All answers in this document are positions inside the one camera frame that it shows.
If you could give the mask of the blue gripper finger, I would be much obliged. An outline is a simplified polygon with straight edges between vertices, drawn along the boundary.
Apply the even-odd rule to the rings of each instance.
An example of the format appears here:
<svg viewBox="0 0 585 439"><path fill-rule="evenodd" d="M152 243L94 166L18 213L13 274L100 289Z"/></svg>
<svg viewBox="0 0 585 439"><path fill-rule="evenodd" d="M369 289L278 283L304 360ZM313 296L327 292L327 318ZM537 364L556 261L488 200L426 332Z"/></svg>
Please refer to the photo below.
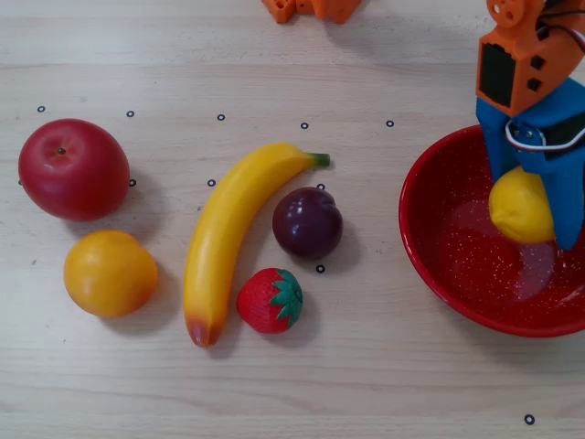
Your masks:
<svg viewBox="0 0 585 439"><path fill-rule="evenodd" d="M570 251L578 241L584 221L584 146L561 152L524 153L524 169L540 175L557 245Z"/></svg>
<svg viewBox="0 0 585 439"><path fill-rule="evenodd" d="M514 147L505 136L505 127L480 123L493 181L518 166Z"/></svg>

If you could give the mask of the blue gripper body black servo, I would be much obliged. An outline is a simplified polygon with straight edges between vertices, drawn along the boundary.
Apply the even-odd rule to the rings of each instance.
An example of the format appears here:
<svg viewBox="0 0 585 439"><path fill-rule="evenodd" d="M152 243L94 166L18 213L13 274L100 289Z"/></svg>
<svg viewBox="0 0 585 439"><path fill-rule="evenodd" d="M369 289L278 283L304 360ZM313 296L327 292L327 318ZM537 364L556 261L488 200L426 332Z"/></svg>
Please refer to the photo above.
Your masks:
<svg viewBox="0 0 585 439"><path fill-rule="evenodd" d="M524 160L527 152L561 152L584 146L584 86L573 79L565 80L541 102L516 116L478 99L476 116L480 123L505 127L518 161Z"/></svg>

